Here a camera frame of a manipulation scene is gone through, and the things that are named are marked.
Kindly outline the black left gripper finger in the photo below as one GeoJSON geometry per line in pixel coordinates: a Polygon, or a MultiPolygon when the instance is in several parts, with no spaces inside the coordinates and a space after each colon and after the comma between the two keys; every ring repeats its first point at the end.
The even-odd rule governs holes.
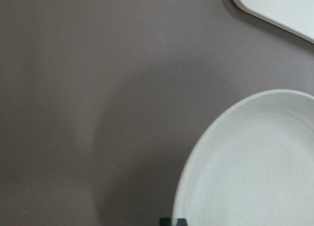
{"type": "Polygon", "coordinates": [[[160,218],[159,226],[188,226],[187,219],[177,218],[172,221],[170,217],[160,218]]]}

